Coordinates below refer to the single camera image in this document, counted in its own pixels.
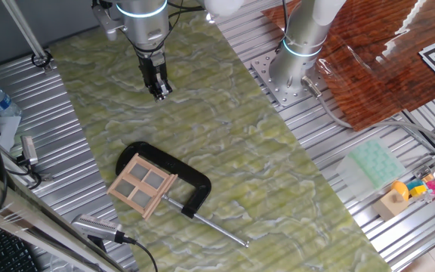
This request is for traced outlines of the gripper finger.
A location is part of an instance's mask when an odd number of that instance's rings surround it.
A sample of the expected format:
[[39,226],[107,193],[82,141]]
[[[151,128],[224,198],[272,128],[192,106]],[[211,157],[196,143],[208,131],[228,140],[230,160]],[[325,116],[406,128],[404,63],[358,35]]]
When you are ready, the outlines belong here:
[[151,85],[150,93],[154,96],[155,101],[161,101],[165,99],[165,94],[160,85]]
[[168,83],[168,79],[166,75],[161,75],[160,87],[161,87],[161,93],[163,97],[167,97],[170,95],[170,93],[173,92],[172,87]]

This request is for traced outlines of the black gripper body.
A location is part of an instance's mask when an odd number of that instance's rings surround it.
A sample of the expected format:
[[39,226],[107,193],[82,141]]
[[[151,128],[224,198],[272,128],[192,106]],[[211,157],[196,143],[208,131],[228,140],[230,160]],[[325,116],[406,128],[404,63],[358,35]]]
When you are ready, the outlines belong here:
[[145,56],[138,53],[137,56],[145,86],[150,89],[151,85],[160,85],[161,75],[167,76],[165,54],[160,52],[153,56]]

